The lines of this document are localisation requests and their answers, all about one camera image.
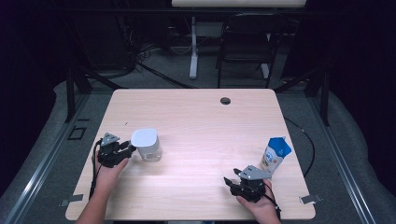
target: black stand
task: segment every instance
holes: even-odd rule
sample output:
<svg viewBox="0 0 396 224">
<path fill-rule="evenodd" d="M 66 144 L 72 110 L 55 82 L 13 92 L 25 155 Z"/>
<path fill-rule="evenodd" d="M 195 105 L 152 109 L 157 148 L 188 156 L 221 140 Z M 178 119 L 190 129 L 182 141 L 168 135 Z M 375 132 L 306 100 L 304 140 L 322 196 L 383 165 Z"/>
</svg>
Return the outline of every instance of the black stand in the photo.
<svg viewBox="0 0 396 224">
<path fill-rule="evenodd" d="M 324 60 L 319 68 L 315 68 L 302 76 L 294 78 L 292 81 L 274 89 L 275 92 L 282 92 L 288 88 L 298 84 L 299 82 L 310 78 L 308 85 L 305 87 L 305 96 L 315 96 L 321 87 L 320 95 L 320 117 L 324 124 L 329 126 L 328 107 L 329 107 L 329 89 L 330 89 L 330 73 L 334 64 L 340 57 L 340 52 L 344 48 L 347 38 L 347 29 L 343 29 L 341 34 L 333 36 L 329 48 L 324 56 Z"/>
</svg>

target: dark background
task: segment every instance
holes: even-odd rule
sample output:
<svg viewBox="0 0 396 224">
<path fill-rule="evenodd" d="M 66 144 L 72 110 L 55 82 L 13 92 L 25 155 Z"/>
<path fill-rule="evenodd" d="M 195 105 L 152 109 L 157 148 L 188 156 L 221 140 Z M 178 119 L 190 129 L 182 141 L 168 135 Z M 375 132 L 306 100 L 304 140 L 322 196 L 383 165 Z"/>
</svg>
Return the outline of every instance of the dark background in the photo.
<svg viewBox="0 0 396 224">
<path fill-rule="evenodd" d="M 136 7 L 153 2 L 127 1 Z M 169 7 L 170 1 L 155 1 Z M 125 7 L 115 1 L 58 1 L 62 7 Z M 3 194 L 29 154 L 54 105 L 52 90 L 65 80 L 76 64 L 98 69 L 133 69 L 133 50 L 139 48 L 140 33 L 164 48 L 168 47 L 167 25 L 172 18 L 146 17 L 140 20 L 75 17 L 64 21 L 40 8 L 51 1 L 2 1 L 0 3 L 1 72 L 1 179 Z M 331 70 L 331 86 L 358 122 L 369 148 L 369 162 L 380 182 L 396 195 L 396 18 L 388 1 L 310 0 L 307 10 L 350 12 L 346 21 L 301 21 L 290 50 L 284 77 L 297 77 L 321 65 L 335 36 L 345 45 Z M 133 40 L 129 23 L 141 29 Z"/>
</svg>

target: table top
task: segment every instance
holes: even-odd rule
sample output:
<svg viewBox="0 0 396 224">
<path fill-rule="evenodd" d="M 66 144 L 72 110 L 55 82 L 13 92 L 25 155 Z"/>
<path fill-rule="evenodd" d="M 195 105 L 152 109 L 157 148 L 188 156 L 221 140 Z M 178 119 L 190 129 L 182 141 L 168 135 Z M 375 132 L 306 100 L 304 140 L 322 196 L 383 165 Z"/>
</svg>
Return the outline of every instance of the table top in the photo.
<svg viewBox="0 0 396 224">
<path fill-rule="evenodd" d="M 231 103 L 224 105 L 220 99 Z M 272 177 L 283 219 L 315 216 L 276 95 L 271 90 L 192 89 L 114 91 L 94 142 L 105 133 L 120 142 L 137 129 L 158 132 L 163 156 L 143 162 L 134 152 L 107 204 L 106 219 L 246 220 L 254 217 L 231 195 L 223 177 L 239 182 L 233 168 L 258 168 L 271 137 L 286 136 L 292 152 Z M 92 181 L 91 153 L 66 217 L 78 218 Z"/>
<path fill-rule="evenodd" d="M 304 7 L 306 0 L 172 0 L 173 7 Z"/>
</svg>

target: chair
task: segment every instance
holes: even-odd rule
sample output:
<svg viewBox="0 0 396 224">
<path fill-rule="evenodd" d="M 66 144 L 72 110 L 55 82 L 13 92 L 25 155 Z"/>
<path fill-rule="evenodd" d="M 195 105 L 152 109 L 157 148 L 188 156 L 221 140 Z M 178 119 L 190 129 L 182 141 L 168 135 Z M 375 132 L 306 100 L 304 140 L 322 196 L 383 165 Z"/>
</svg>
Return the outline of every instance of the chair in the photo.
<svg viewBox="0 0 396 224">
<path fill-rule="evenodd" d="M 268 88 L 274 67 L 277 44 L 287 28 L 287 19 L 274 13 L 238 13 L 223 23 L 219 57 L 216 67 L 218 88 L 221 82 L 221 64 L 270 64 L 265 88 Z"/>
</svg>

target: black wire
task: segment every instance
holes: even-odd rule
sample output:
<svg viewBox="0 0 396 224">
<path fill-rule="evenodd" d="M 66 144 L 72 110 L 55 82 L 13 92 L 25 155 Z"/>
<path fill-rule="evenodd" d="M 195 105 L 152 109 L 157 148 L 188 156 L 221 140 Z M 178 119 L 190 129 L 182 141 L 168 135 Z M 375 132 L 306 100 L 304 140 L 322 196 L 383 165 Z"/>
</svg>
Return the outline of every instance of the black wire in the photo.
<svg viewBox="0 0 396 224">
<path fill-rule="evenodd" d="M 302 128 L 300 127 L 298 124 L 294 123 L 291 119 L 288 119 L 286 117 L 283 117 L 285 120 L 287 120 L 288 122 L 294 124 L 294 126 L 296 126 L 297 128 L 299 128 L 301 130 L 301 132 L 303 132 L 303 134 L 306 136 L 306 138 L 308 138 L 309 142 L 312 145 L 312 159 L 311 162 L 309 163 L 308 168 L 306 169 L 305 173 L 304 173 L 304 177 L 306 177 L 306 175 L 308 175 L 309 171 L 311 170 L 312 165 L 314 164 L 314 160 L 315 160 L 315 144 L 314 141 L 312 141 L 312 138 L 308 135 L 308 133 Z"/>
<path fill-rule="evenodd" d="M 92 149 L 92 170 L 93 170 L 93 174 L 92 174 L 92 182 L 91 182 L 91 189 L 90 189 L 90 197 L 89 199 L 92 197 L 93 193 L 95 192 L 95 187 L 96 187 L 96 177 L 99 175 L 99 171 L 102 168 L 102 164 L 100 165 L 98 172 L 96 172 L 96 148 L 100 145 L 100 143 L 102 142 L 102 139 L 100 139 L 99 141 L 96 142 L 95 147 Z"/>
<path fill-rule="evenodd" d="M 112 78 L 117 78 L 117 77 L 125 77 L 126 75 L 132 73 L 134 71 L 133 68 L 127 68 L 124 69 L 123 71 L 117 73 L 117 74 L 113 74 L 113 75 L 101 75 L 101 77 L 105 77 L 107 79 L 112 79 Z"/>
<path fill-rule="evenodd" d="M 136 62 L 136 63 L 139 64 L 144 69 L 148 70 L 150 73 L 154 74 L 157 77 L 161 77 L 162 79 L 164 79 L 165 81 L 171 83 L 172 85 L 175 85 L 177 87 L 182 87 L 182 88 L 185 88 L 185 89 L 197 89 L 196 87 L 184 84 L 184 83 L 176 81 L 176 80 L 174 80 L 174 79 L 172 79 L 170 77 L 167 77 L 166 75 L 164 75 L 164 74 L 162 74 L 162 73 L 160 73 L 160 72 L 158 72 L 158 71 L 156 71 L 156 70 L 154 70 L 154 69 L 152 69 L 150 67 L 147 67 L 146 65 L 142 64 L 141 62 Z"/>
<path fill-rule="evenodd" d="M 100 169 L 102 168 L 102 166 L 103 166 L 103 164 L 101 163 L 100 166 L 99 166 L 98 172 L 96 172 L 96 177 L 95 177 L 95 179 L 98 177 L 99 171 L 100 171 Z"/>
<path fill-rule="evenodd" d="M 270 196 L 266 195 L 265 193 L 261 193 L 258 190 L 251 188 L 250 186 L 245 186 L 245 187 L 250 189 L 250 190 L 252 190 L 252 191 L 255 191 L 256 193 L 260 194 L 262 197 L 265 197 L 266 199 L 268 199 L 268 201 L 270 201 L 274 205 L 275 210 L 276 210 L 277 218 L 279 218 L 279 221 L 280 221 L 281 220 L 280 212 L 282 210 L 280 209 L 279 205 L 277 205 L 277 203 L 276 203 L 275 194 L 272 192 L 272 189 L 267 184 L 264 183 L 264 185 L 271 191 L 271 194 L 273 195 L 274 199 L 272 199 Z"/>
</svg>

